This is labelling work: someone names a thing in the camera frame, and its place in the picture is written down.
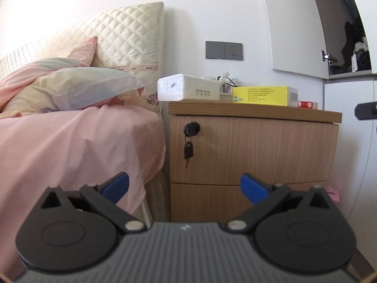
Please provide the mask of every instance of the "quilted headboard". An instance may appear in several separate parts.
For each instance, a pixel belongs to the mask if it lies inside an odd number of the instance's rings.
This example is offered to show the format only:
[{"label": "quilted headboard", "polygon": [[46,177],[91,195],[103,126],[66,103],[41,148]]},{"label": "quilted headboard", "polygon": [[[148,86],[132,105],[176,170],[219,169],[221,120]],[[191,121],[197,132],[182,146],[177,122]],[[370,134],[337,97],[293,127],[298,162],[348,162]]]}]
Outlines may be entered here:
[{"label": "quilted headboard", "polygon": [[59,51],[97,36],[91,66],[136,75],[146,87],[147,103],[158,111],[157,80],[164,46],[164,22],[163,2],[121,7],[83,18],[5,56],[0,60],[0,79],[29,62],[57,56]]}]

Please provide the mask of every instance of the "nightstand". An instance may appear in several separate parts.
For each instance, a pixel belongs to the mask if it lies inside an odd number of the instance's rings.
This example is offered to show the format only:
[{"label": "nightstand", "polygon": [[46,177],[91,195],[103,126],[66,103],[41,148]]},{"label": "nightstand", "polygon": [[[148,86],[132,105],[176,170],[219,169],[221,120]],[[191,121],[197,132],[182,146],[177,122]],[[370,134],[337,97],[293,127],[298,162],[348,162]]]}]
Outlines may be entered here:
[{"label": "nightstand", "polygon": [[[248,209],[245,172],[294,190],[328,183],[341,113],[193,101],[169,102],[168,112],[172,221],[225,223]],[[183,128],[193,121],[200,131],[187,164]]]}]

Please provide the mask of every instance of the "pink pillow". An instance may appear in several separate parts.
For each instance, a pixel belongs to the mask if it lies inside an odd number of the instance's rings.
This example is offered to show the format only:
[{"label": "pink pillow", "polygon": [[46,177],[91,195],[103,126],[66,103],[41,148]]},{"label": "pink pillow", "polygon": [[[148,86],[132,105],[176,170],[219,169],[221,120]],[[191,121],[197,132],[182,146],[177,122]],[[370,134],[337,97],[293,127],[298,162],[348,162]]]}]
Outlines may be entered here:
[{"label": "pink pillow", "polygon": [[84,43],[73,48],[66,58],[45,58],[31,62],[0,81],[0,111],[25,86],[33,83],[37,78],[63,68],[90,67],[97,38],[90,37]]}]

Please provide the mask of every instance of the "white tag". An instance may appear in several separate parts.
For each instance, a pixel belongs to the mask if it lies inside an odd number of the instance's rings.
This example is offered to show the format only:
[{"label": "white tag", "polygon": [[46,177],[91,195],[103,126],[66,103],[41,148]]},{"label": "white tag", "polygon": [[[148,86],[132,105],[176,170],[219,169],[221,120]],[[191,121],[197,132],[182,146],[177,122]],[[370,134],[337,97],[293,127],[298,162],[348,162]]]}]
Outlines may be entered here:
[{"label": "white tag", "polygon": [[356,54],[353,54],[352,55],[352,72],[356,72],[357,71],[357,59],[356,59]]}]

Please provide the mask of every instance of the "bedspread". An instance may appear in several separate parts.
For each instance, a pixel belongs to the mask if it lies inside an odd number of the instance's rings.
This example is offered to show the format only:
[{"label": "bedspread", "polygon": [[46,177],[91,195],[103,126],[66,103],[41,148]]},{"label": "bedspread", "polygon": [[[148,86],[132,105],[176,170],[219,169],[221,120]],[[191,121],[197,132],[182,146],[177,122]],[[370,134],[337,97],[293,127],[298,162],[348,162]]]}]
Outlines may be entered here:
[{"label": "bedspread", "polygon": [[165,160],[163,122],[136,106],[91,107],[0,120],[0,271],[14,277],[22,266],[14,239],[23,220],[51,184],[77,190],[120,171],[130,176],[118,206],[133,213],[144,183]]}]

